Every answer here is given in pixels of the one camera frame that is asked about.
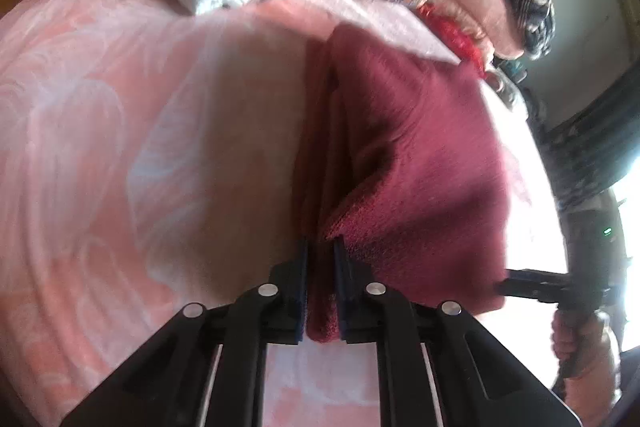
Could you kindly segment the right hand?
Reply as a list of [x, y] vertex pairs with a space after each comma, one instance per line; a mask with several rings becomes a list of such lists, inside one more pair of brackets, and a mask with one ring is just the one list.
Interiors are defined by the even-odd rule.
[[561, 379], [591, 376], [603, 381], [605, 377], [616, 379], [620, 373], [620, 349], [610, 316], [604, 311], [587, 315], [556, 311], [551, 341]]

